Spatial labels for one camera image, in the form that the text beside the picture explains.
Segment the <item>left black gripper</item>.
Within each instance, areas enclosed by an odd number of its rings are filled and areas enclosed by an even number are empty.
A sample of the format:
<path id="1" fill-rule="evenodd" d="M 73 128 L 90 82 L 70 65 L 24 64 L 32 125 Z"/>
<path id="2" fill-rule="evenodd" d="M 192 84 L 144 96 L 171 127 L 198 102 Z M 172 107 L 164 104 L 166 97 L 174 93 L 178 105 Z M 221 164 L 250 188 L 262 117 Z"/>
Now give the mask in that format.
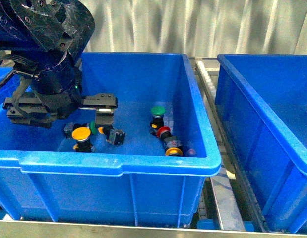
<path id="1" fill-rule="evenodd" d="M 118 107 L 118 99 L 112 93 L 99 93 L 92 96 L 75 95 L 43 95 L 25 92 L 19 99 L 18 106 L 38 122 L 23 115 L 13 105 L 12 98 L 6 98 L 3 108 L 14 124 L 51 128 L 57 119 L 67 119 L 77 109 L 94 110 L 95 126 L 102 127 L 114 123 L 114 110 Z"/>

